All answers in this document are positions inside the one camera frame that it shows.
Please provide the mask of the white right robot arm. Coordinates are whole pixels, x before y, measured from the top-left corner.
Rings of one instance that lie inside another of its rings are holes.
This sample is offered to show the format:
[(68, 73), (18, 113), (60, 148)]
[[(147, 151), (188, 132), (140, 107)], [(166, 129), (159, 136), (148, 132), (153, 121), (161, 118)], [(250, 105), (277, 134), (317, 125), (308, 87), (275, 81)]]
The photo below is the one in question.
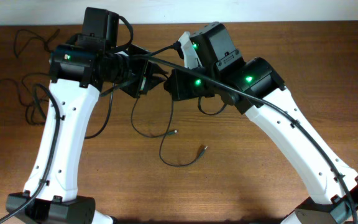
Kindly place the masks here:
[(219, 95), (255, 123), (300, 176), (309, 196), (284, 223), (358, 223), (357, 171), (312, 127), (268, 61), (245, 61), (221, 24), (185, 32), (175, 48), (184, 64), (172, 66), (165, 84), (173, 100)]

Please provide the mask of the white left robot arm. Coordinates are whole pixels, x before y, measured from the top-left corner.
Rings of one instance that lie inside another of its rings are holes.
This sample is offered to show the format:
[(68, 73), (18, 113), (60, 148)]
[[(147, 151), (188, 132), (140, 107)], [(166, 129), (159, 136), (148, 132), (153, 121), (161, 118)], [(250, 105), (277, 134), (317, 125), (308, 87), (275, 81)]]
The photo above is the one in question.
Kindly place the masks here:
[(39, 152), (22, 192), (9, 194), (8, 215), (24, 223), (115, 223), (96, 210), (92, 197), (78, 195), (78, 166), (86, 129), (100, 96), (164, 71), (136, 55), (149, 51), (136, 45), (108, 50), (97, 45), (59, 45), (50, 57), (51, 81), (33, 89), (49, 98)]

